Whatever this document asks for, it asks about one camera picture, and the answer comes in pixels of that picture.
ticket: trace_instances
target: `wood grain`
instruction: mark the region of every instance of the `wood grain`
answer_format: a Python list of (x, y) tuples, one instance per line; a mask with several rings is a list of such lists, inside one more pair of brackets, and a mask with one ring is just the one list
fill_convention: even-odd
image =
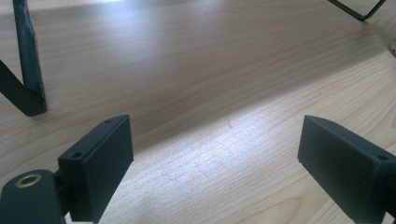
[[(0, 186), (130, 114), (135, 161), (101, 223), (350, 223), (297, 161), (304, 115), (396, 152), (393, 1), (368, 22), (314, 0), (29, 4), (49, 112), (0, 96)], [(0, 58), (21, 77), (0, 8)]]

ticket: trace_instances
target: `wooden table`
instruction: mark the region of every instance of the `wooden table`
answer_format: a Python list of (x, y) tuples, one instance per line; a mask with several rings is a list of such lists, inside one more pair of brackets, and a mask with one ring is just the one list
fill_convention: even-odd
[[(394, 1), (368, 22), (324, 0), (29, 4), (49, 111), (0, 95), (1, 187), (129, 114), (135, 161), (101, 223), (350, 223), (297, 161), (304, 115), (396, 152)], [(10, 0), (0, 27), (21, 77)]]

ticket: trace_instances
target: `small hole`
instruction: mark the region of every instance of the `small hole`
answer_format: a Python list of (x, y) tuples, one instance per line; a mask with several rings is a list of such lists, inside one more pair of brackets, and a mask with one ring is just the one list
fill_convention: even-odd
[(377, 155), (376, 157), (379, 158), (382, 161), (387, 161), (388, 160), (388, 157), (383, 156), (383, 155)]
[(76, 152), (75, 154), (72, 155), (72, 158), (75, 159), (80, 157), (81, 155), (82, 155), (81, 152)]
[(20, 189), (26, 188), (37, 183), (38, 181), (40, 181), (40, 179), (41, 179), (41, 175), (27, 175), (21, 178), (20, 180), (18, 180), (18, 182), (15, 185), (17, 186), (17, 188)]

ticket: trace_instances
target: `black metal rod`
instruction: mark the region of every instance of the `black metal rod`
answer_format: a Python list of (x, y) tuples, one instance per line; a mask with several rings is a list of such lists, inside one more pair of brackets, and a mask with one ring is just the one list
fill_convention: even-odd
[(13, 0), (23, 84), (0, 61), (0, 92), (23, 114), (32, 117), (47, 111), (43, 80), (35, 44), (35, 30), (26, 0)]
[(329, 2), (333, 3), (335, 6), (343, 9), (347, 14), (351, 15), (352, 17), (354, 17), (356, 20), (358, 21), (365, 21), (369, 18), (371, 18), (376, 11), (385, 3), (386, 0), (380, 0), (375, 7), (373, 7), (373, 9), (371, 9), (371, 11), (366, 15), (361, 15), (359, 12), (353, 10), (350, 7), (347, 7), (346, 5), (342, 4), (341, 2), (337, 1), (337, 0), (329, 0)]
[(1, 60), (0, 92), (26, 116), (39, 115), (47, 110), (40, 97), (26, 89)]

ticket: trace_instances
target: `black clamp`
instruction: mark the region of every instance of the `black clamp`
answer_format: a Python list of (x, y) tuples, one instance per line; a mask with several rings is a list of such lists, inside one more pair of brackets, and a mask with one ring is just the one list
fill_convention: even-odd
[(298, 160), (356, 223), (396, 217), (396, 157), (330, 120), (305, 116)]
[(3, 187), (0, 223), (99, 222), (134, 160), (128, 116), (100, 123), (58, 158), (59, 170), (34, 170)]

